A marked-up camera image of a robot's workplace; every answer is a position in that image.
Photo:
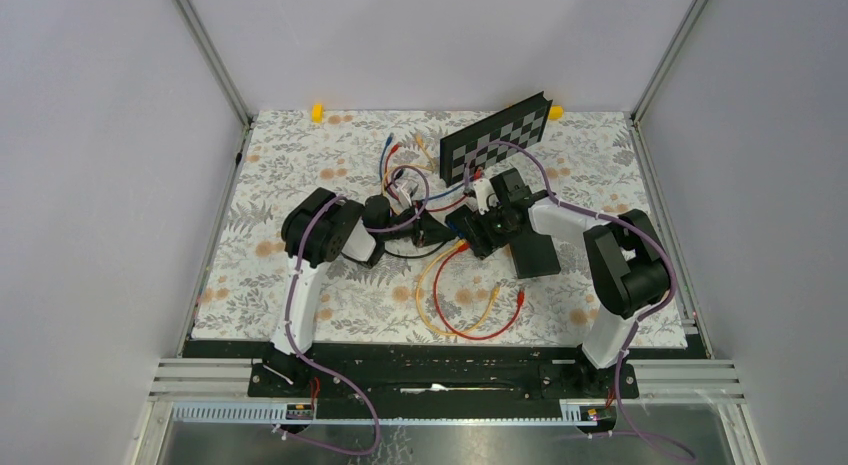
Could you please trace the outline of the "small black adapter box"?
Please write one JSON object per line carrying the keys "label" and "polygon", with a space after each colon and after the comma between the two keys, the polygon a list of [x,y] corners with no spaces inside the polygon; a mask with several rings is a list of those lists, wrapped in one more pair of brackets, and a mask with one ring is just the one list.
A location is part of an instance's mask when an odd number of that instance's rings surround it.
{"label": "small black adapter box", "polygon": [[478,259],[491,256],[495,247],[484,229],[478,214],[467,205],[462,205],[445,217],[445,224],[459,238],[465,240],[470,250]]}

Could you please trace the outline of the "black network switch box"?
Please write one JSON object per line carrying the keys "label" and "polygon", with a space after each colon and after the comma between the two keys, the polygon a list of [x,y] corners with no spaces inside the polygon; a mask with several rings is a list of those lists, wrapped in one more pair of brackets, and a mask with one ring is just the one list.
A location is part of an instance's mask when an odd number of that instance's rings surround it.
{"label": "black network switch box", "polygon": [[531,279],[561,273],[553,240],[548,235],[525,231],[509,242],[518,279]]}

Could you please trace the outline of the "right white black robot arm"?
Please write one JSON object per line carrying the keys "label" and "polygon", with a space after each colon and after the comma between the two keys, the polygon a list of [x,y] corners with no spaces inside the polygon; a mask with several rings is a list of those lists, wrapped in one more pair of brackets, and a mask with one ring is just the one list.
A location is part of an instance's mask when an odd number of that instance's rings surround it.
{"label": "right white black robot arm", "polygon": [[583,363],[573,371],[575,387],[597,397],[613,383],[610,368],[625,353],[637,313],[670,290],[671,271],[652,222],[638,209],[617,217],[565,202],[548,190],[531,192],[514,168],[494,178],[466,175],[477,202],[446,219],[476,257],[507,247],[518,278],[561,272],[554,242],[581,247],[600,300],[599,314],[580,347]]}

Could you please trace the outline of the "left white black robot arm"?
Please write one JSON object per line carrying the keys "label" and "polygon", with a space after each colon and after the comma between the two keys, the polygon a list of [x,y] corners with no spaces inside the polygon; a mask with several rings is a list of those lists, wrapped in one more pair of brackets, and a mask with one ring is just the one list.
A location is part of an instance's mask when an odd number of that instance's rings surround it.
{"label": "left white black robot arm", "polygon": [[338,257],[371,268],[386,254],[388,241],[408,239],[416,247],[427,247],[457,238],[421,201],[395,213],[383,195],[360,203],[325,188],[315,189],[294,207],[280,235],[287,254],[288,283],[286,302],[270,342],[286,355],[311,347],[323,281]]}

